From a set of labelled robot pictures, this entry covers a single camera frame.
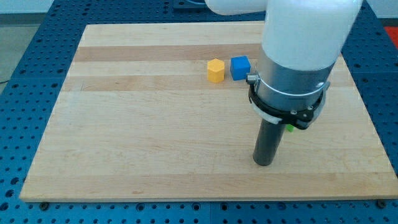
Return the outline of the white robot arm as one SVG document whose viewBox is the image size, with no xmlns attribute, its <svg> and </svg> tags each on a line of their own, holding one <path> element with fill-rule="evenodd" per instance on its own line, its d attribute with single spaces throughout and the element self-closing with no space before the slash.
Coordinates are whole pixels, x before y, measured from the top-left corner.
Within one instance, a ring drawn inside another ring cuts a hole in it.
<svg viewBox="0 0 398 224">
<path fill-rule="evenodd" d="M 282 111 L 314 104 L 361 8 L 361 0 L 205 0 L 221 15 L 266 12 L 257 94 Z"/>
</svg>

